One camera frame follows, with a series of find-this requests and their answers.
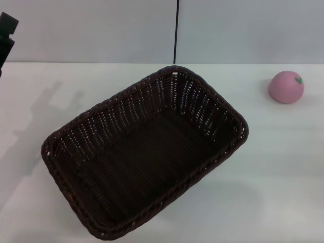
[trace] black pole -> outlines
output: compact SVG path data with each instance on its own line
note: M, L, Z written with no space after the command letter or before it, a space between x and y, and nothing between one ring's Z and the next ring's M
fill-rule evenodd
M176 33L174 35L173 64L176 63L176 55L177 55L178 20L179 20L179 0L177 0Z

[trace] white wall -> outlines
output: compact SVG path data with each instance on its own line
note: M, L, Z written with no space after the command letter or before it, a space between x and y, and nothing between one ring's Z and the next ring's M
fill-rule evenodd
M324 63L323 0L180 0L178 63Z
M19 20L8 61L171 63L174 0L0 0Z

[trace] table surface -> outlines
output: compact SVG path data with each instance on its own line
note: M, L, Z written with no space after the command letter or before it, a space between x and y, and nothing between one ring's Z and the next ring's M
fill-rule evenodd
M43 163L43 141L161 64L6 63L0 78L0 243L101 242ZM324 242L324 65L184 65L247 120L247 142L151 221L116 242ZM293 105L270 79L305 81Z

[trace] woven texture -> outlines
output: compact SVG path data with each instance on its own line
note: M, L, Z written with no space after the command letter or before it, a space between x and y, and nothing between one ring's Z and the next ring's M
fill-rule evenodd
M88 231L114 240L225 161L248 133L200 76L170 66L51 134L42 157Z

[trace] green leaf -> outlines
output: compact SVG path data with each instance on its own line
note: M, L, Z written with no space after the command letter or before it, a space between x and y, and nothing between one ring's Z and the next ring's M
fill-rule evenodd
M295 80L296 80L300 85L302 84L302 81L303 81L303 80L302 80L301 77L300 77L300 78L296 77Z

